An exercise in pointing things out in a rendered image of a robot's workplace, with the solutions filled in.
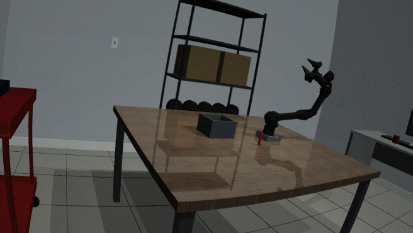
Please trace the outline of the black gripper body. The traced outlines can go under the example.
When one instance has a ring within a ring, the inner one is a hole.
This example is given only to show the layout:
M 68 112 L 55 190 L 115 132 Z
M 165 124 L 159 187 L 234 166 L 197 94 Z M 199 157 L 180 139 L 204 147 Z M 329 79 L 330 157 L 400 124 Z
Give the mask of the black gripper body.
M 319 63 L 317 63 L 317 64 L 314 66 L 315 69 L 313 69 L 313 71 L 311 72 L 311 73 L 313 73 L 314 71 L 316 71 L 316 73 L 317 73 L 317 75 L 318 75 L 318 77 L 315 77 L 315 80 L 314 80 L 314 81 L 318 81 L 320 78 L 323 77 L 322 74 L 321 74 L 320 72 L 318 72 L 318 69 L 321 67 L 321 65 L 322 65 L 322 63 L 321 63 L 321 61 L 320 61 Z M 305 77 L 304 80 L 307 81 L 307 76 Z

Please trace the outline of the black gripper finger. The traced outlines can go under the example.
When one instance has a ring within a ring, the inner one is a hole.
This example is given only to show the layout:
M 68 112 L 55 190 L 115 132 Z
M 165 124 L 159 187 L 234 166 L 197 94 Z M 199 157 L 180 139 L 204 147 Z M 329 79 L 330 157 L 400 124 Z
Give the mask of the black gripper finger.
M 307 68 L 305 68 L 304 66 L 302 66 L 302 68 L 303 68 L 303 70 L 304 70 L 304 73 L 305 73 L 305 76 L 310 72 Z M 304 76 L 304 77 L 305 77 Z
M 319 63 L 319 62 L 316 62 L 310 59 L 307 59 L 307 60 L 311 63 L 312 67 L 314 67 L 317 63 Z

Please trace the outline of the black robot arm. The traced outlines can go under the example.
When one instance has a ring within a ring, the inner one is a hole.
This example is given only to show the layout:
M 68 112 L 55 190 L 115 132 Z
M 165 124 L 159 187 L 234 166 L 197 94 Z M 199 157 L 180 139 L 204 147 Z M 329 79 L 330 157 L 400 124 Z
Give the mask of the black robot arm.
M 315 77 L 318 77 L 316 71 L 314 71 L 313 73 L 309 72 L 307 75 L 307 81 L 311 83 L 313 79 L 315 80 Z M 275 111 L 266 112 L 264 116 L 266 125 L 264 126 L 263 133 L 265 135 L 270 135 L 274 137 L 274 130 L 278 126 L 279 121 L 294 119 L 306 121 L 309 118 L 312 118 L 314 115 L 316 115 L 323 101 L 332 93 L 331 81 L 333 79 L 334 73 L 332 71 L 328 71 L 327 74 L 325 74 L 322 78 L 318 80 L 318 83 L 321 85 L 321 88 L 319 88 L 320 94 L 312 108 L 309 110 L 298 110 L 296 112 L 291 113 L 278 113 Z

